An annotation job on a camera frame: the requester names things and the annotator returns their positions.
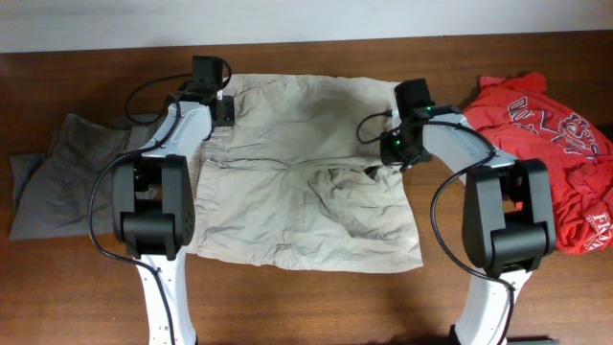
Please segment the beige khaki shorts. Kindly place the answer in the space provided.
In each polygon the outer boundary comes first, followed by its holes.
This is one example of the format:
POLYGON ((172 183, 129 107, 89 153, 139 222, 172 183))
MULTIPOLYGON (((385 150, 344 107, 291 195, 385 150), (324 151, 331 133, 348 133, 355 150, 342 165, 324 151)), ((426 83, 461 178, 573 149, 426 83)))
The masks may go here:
POLYGON ((394 84, 369 78, 240 74, 236 121, 190 166, 189 252, 287 270, 400 273, 422 264, 401 172, 374 137, 394 84))

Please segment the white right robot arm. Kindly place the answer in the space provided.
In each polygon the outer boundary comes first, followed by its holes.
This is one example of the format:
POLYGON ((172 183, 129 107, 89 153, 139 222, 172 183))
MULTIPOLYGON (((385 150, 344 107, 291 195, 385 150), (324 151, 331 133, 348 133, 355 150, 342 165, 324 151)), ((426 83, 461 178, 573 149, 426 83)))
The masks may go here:
POLYGON ((468 261, 441 246, 470 276, 463 311, 447 343, 509 343, 519 293, 555 249, 547 167, 539 159, 522 160, 497 148, 454 106, 395 108, 383 114, 390 121, 379 138, 384 164, 408 168, 436 156, 452 171, 430 205, 436 240, 443 238, 436 215, 443 191, 456 180, 465 185, 461 231, 468 261))

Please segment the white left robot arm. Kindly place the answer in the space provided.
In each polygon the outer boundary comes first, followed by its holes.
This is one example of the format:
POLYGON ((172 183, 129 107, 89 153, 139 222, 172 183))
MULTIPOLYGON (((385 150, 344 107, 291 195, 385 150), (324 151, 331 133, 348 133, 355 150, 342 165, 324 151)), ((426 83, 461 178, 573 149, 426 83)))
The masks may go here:
POLYGON ((187 246, 195 228, 189 163, 228 108, 221 82, 190 82, 145 145, 113 172, 117 240, 140 275, 151 344, 197 341, 188 305, 187 246))

